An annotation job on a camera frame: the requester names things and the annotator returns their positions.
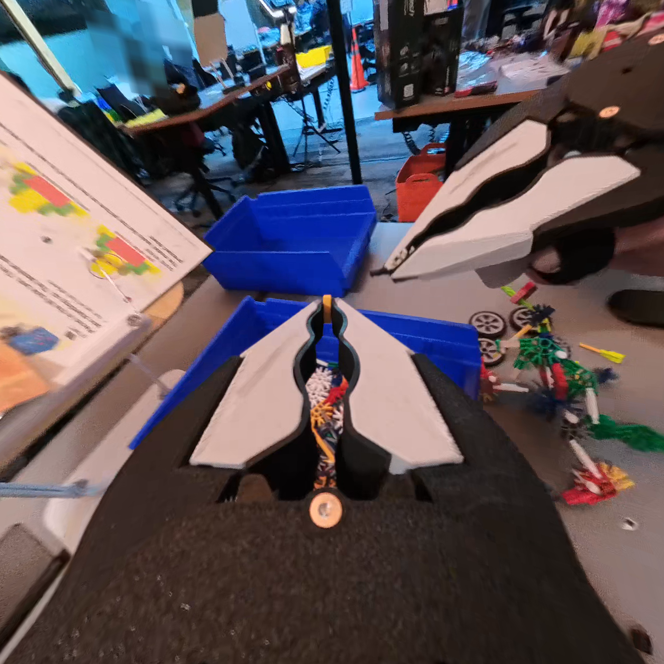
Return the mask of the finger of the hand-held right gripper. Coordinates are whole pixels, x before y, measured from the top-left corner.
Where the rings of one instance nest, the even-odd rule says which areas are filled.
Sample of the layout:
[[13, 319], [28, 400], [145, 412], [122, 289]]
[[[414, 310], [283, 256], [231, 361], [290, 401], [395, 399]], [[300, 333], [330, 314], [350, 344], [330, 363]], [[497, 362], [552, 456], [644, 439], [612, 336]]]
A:
[[476, 212], [459, 228], [423, 243], [390, 277], [396, 282], [491, 268], [525, 258], [535, 231], [625, 185], [641, 171], [617, 155], [578, 156], [545, 170], [523, 194]]
[[428, 241], [446, 237], [459, 230], [477, 212], [489, 206], [496, 193], [508, 193], [510, 187], [519, 193], [525, 184], [521, 173], [545, 157], [551, 146], [551, 133], [546, 124], [523, 120], [514, 128], [482, 149], [445, 180], [442, 188], [425, 206], [406, 236], [392, 251], [375, 275], [404, 275], [403, 263]]

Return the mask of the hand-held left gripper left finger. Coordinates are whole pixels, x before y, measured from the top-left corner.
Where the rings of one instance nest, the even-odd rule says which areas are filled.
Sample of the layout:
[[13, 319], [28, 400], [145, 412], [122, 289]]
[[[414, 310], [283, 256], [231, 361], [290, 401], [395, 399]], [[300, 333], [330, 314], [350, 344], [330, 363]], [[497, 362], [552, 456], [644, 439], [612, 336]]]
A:
[[322, 331], [323, 303], [312, 302], [240, 355], [192, 466], [261, 471], [278, 491], [313, 488], [318, 452], [305, 383]]

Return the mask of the pile of colourful toy pieces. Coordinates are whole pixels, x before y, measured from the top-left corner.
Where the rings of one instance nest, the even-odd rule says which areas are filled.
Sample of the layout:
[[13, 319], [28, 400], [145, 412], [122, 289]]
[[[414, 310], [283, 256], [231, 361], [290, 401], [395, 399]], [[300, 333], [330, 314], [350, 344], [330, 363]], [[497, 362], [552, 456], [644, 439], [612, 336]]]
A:
[[336, 362], [317, 361], [305, 384], [310, 425], [317, 446], [314, 491], [336, 488], [336, 451], [343, 433], [344, 396], [348, 388]]

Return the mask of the blue plastic bin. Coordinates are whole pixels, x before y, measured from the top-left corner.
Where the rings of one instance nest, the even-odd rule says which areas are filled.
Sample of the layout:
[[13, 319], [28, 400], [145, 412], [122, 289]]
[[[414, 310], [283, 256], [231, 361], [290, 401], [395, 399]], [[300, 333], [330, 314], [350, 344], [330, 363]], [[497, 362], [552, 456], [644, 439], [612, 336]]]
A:
[[202, 264], [227, 290], [343, 297], [376, 223], [365, 185], [244, 196], [206, 233]]
[[[245, 297], [147, 420], [129, 444], [129, 449], [135, 450], [166, 415], [189, 394], [195, 392], [228, 359], [244, 353], [307, 306], [307, 302], [275, 298], [257, 302], [253, 297]], [[470, 398], [478, 398], [481, 361], [479, 336], [473, 327], [468, 324], [371, 310], [359, 312], [414, 353], [426, 355]]]

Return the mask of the red rod toy assembly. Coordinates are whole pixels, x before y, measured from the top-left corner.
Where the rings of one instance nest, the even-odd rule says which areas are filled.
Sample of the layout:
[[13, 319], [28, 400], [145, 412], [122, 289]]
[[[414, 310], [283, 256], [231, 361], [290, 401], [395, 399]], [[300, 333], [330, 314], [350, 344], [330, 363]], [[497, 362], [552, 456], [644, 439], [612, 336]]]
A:
[[535, 413], [546, 421], [560, 424], [562, 436], [567, 439], [576, 439], [583, 434], [590, 436], [587, 419], [597, 422], [602, 414], [600, 387], [618, 376], [609, 367], [586, 368], [573, 357], [572, 346], [555, 333], [555, 309], [533, 301], [537, 289], [532, 281], [518, 289], [501, 287], [512, 305], [511, 311], [519, 306], [532, 308], [533, 305], [541, 305], [542, 309], [534, 313], [531, 324], [518, 333], [509, 326], [509, 315], [502, 315], [507, 321], [508, 332], [501, 340], [509, 350], [502, 364], [493, 369], [487, 369], [480, 356], [480, 398], [484, 403], [492, 403], [501, 394], [522, 394], [527, 398], [527, 406]]

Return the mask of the person's right hand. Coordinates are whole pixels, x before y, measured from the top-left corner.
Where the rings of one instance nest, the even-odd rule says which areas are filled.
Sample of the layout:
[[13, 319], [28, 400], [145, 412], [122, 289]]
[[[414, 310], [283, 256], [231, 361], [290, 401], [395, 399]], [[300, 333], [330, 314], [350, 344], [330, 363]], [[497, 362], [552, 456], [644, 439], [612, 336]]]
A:
[[663, 277], [663, 218], [615, 231], [611, 269]]

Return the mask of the red crate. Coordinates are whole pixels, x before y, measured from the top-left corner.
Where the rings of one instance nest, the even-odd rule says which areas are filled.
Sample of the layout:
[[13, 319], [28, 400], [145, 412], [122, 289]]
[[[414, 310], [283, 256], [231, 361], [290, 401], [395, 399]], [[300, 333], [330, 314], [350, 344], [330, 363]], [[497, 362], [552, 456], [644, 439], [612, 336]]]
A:
[[446, 144], [430, 143], [411, 155], [396, 180], [396, 206], [399, 222], [415, 222], [445, 178]]

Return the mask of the black product carton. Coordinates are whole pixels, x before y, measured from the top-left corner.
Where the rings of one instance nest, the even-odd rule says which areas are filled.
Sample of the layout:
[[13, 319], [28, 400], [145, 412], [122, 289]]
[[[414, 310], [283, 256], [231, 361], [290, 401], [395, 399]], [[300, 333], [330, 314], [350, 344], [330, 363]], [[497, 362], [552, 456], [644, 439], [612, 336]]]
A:
[[378, 99], [390, 110], [454, 94], [462, 1], [373, 1]]

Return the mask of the black metal pole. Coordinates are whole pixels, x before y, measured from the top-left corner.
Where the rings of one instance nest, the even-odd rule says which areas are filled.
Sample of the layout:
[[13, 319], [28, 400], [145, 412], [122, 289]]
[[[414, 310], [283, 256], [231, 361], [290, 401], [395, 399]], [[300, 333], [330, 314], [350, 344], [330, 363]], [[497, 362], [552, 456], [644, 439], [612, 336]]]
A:
[[331, 45], [335, 59], [336, 78], [343, 114], [344, 134], [347, 143], [348, 162], [354, 185], [362, 184], [361, 161], [355, 128], [353, 102], [345, 49], [343, 19], [340, 1], [327, 1]]

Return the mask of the yellow toy rod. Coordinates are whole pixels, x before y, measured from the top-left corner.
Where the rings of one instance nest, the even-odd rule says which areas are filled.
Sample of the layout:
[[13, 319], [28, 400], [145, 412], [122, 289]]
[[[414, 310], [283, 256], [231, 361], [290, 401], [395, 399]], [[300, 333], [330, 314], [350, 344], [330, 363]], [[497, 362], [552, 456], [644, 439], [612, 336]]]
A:
[[609, 351], [609, 350], [601, 349], [601, 348], [594, 347], [592, 345], [585, 344], [585, 343], [579, 343], [578, 347], [581, 348], [581, 349], [584, 349], [586, 351], [589, 351], [591, 353], [598, 354], [601, 357], [603, 357], [606, 361], [609, 361], [609, 362], [612, 362], [612, 363], [615, 363], [615, 364], [621, 364], [626, 358], [626, 355], [623, 354], [623, 353], [618, 353], [618, 352], [615, 352], [615, 351]]

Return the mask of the orange traffic cone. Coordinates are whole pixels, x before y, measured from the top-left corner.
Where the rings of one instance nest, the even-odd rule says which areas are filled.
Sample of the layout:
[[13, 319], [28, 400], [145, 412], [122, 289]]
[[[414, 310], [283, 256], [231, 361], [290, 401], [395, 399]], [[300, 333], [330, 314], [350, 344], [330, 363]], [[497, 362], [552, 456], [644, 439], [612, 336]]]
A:
[[368, 86], [365, 57], [367, 51], [367, 26], [364, 23], [354, 23], [350, 28], [348, 54], [351, 60], [350, 90], [352, 94], [364, 91]]

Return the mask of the red yellow grey toy assembly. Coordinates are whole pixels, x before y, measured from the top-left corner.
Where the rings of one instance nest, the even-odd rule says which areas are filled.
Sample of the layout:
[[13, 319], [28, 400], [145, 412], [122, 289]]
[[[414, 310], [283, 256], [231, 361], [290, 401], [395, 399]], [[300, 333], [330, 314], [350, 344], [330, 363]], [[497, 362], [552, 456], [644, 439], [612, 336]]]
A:
[[573, 437], [568, 444], [580, 465], [572, 470], [573, 483], [570, 488], [560, 494], [560, 501], [565, 505], [592, 507], [611, 501], [635, 487], [635, 483], [620, 467], [593, 460]]

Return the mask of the yellow box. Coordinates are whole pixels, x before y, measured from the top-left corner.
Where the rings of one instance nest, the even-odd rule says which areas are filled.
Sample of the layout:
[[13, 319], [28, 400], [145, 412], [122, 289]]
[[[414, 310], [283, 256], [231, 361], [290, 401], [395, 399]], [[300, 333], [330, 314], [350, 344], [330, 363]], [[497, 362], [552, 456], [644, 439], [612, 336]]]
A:
[[300, 69], [317, 68], [326, 66], [332, 51], [331, 45], [317, 46], [305, 52], [295, 54], [297, 65]]

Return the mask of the green leafy toy piece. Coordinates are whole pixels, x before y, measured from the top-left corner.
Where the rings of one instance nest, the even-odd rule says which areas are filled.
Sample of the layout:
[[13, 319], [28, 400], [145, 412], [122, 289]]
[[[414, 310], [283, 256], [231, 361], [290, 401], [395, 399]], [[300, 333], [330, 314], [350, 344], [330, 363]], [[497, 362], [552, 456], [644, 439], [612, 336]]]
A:
[[621, 423], [601, 414], [597, 422], [588, 418], [586, 428], [596, 440], [618, 440], [639, 452], [663, 453], [663, 434], [645, 425]]

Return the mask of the building instruction sheet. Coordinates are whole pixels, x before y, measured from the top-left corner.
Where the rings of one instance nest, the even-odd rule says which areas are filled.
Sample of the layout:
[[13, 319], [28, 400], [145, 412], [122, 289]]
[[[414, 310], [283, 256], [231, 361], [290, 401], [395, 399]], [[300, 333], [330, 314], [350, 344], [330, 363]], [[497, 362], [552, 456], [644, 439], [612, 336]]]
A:
[[1, 73], [1, 414], [72, 384], [211, 252]]

